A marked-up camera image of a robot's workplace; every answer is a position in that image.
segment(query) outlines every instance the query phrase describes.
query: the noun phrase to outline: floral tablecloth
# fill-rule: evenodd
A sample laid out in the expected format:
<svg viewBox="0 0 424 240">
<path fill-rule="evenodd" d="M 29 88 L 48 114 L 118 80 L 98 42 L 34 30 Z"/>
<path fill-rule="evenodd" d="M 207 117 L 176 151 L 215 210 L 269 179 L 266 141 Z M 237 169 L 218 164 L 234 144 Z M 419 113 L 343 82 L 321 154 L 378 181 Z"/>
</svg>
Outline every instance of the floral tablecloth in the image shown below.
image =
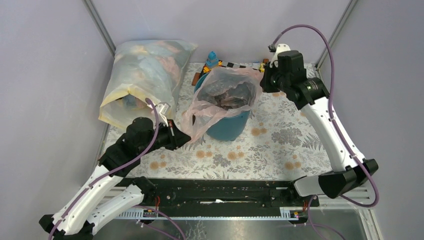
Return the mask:
<svg viewBox="0 0 424 240">
<path fill-rule="evenodd" d="M 244 64 L 258 67 L 258 64 Z M 203 63 L 190 63 L 179 95 L 175 122 L 192 101 L 195 72 Z M 309 78 L 315 76 L 305 64 Z M 103 151 L 124 131 L 111 126 Z M 264 93 L 253 108 L 243 133 L 235 141 L 218 141 L 207 134 L 178 150 L 155 150 L 141 159 L 128 177 L 189 179 L 294 180 L 331 169 L 321 141 L 306 117 L 286 95 Z"/>
</svg>

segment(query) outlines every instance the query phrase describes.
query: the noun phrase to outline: white plastic bag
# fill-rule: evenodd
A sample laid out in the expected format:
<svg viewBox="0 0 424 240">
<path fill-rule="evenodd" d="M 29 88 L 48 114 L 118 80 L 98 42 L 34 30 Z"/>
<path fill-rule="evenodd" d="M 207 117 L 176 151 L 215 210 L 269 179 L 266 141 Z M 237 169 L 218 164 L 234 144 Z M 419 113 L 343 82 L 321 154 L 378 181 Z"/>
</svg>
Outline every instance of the white plastic bag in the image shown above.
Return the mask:
<svg viewBox="0 0 424 240">
<path fill-rule="evenodd" d="M 186 66 L 196 45 L 182 40 L 128 41 L 116 48 L 98 119 L 126 129 L 135 118 L 154 118 L 145 99 L 168 103 L 175 117 Z"/>
<path fill-rule="evenodd" d="M 181 129 L 191 137 L 189 143 L 199 139 L 219 120 L 250 111 L 262 94 L 262 77 L 263 73 L 248 67 L 212 69 L 183 115 Z"/>
</svg>

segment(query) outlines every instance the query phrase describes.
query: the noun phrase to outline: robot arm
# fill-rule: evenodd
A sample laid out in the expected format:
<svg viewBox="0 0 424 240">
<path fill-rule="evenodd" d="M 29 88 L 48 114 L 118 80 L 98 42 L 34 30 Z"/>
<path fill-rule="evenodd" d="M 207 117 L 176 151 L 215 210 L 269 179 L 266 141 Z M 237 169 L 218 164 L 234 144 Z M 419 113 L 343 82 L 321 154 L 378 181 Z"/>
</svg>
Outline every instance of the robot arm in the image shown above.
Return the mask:
<svg viewBox="0 0 424 240">
<path fill-rule="evenodd" d="M 307 78 L 303 56 L 296 50 L 290 50 L 286 44 L 277 48 L 270 46 L 275 52 L 272 60 L 264 66 L 263 79 L 260 82 L 263 91 L 275 93 L 283 91 L 298 110 L 302 111 L 321 140 L 332 171 L 315 176 L 306 176 L 294 182 L 297 194 L 301 197 L 325 194 L 334 199 L 367 181 L 358 164 L 349 155 L 342 140 L 337 134 L 332 121 L 338 121 L 338 126 L 347 143 L 353 147 L 356 157 L 372 175 L 378 165 L 374 159 L 365 159 L 355 147 L 345 128 L 333 112 L 330 118 L 328 110 L 329 92 L 323 81 L 317 77 Z"/>
<path fill-rule="evenodd" d="M 135 119 L 127 127 L 126 133 L 115 144 L 107 148 L 90 178 L 68 204 L 59 212 L 53 215 L 44 215 L 40 219 L 39 224 L 43 229 L 50 233 L 58 221 L 61 221 L 53 233 L 55 240 L 89 240 L 106 223 L 128 208 L 141 202 L 151 204 L 154 200 L 155 186 L 145 177 L 139 177 L 135 178 L 122 194 L 96 207 L 111 188 L 140 164 L 139 161 L 102 178 L 95 184 L 92 182 L 137 157 L 149 145 L 153 135 L 152 120 L 144 117 Z M 173 120 L 169 119 L 165 124 L 159 125 L 157 138 L 147 153 L 161 147 L 175 150 L 190 139 L 188 135 L 175 127 Z"/>
</svg>

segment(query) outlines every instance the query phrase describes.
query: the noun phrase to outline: blue bucket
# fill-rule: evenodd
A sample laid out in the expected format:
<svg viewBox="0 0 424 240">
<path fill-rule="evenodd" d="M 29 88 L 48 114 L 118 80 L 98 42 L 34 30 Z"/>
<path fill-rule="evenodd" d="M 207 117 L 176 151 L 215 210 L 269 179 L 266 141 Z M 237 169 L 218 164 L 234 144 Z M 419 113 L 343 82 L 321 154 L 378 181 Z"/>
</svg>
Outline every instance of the blue bucket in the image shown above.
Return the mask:
<svg viewBox="0 0 424 240">
<path fill-rule="evenodd" d="M 204 74 L 197 81 L 196 86 L 194 87 L 194 92 L 200 88 L 207 75 L 208 74 Z M 212 125 L 206 133 L 216 140 L 234 141 L 245 129 L 250 114 L 251 111 L 249 110 L 244 111 L 237 116 L 224 117 Z"/>
</svg>

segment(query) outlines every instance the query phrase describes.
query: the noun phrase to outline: white wall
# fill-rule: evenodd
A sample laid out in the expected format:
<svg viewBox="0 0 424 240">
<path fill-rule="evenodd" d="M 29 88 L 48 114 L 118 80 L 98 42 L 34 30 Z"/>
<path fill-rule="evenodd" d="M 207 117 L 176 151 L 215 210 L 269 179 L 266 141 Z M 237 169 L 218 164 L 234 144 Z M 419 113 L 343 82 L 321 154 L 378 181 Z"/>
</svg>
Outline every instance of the white wall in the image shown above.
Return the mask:
<svg viewBox="0 0 424 240">
<path fill-rule="evenodd" d="M 80 0 L 0 0 L 0 53 L 0 239 L 47 239 L 93 169 L 113 58 Z"/>
<path fill-rule="evenodd" d="M 376 216 L 385 240 L 423 239 L 424 2 L 359 1 L 333 48 L 335 103 L 380 169 Z M 327 86 L 328 61 L 323 67 Z"/>
<path fill-rule="evenodd" d="M 190 61 L 218 58 L 250 63 L 271 58 L 268 45 L 285 28 L 310 24 L 328 38 L 349 0 L 94 0 L 116 45 L 130 40 L 183 39 L 199 44 Z M 316 62 L 324 50 L 319 36 L 295 29 L 280 42 Z"/>
</svg>

